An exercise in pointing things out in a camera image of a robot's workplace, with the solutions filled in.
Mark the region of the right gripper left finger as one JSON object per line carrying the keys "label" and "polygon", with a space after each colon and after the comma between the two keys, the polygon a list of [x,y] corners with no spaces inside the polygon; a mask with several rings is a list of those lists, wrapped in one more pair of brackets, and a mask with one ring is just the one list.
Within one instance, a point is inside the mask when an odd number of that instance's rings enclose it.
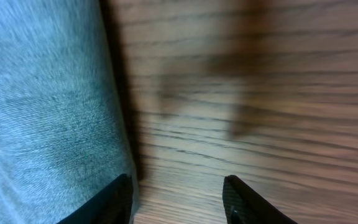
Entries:
{"label": "right gripper left finger", "polygon": [[122,174],[58,224],[130,224],[134,188]]}

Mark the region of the blue denim jeans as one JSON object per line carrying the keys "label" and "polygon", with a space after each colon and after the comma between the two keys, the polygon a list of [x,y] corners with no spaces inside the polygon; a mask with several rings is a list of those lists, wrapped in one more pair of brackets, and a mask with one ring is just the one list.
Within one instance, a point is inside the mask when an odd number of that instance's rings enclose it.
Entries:
{"label": "blue denim jeans", "polygon": [[136,168],[101,1],[0,1],[0,223],[59,223]]}

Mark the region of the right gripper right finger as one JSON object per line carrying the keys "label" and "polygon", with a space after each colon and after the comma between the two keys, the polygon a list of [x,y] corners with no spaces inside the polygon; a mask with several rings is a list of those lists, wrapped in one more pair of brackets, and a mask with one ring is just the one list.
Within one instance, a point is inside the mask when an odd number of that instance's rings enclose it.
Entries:
{"label": "right gripper right finger", "polygon": [[236,175],[223,182],[227,224],[296,224]]}

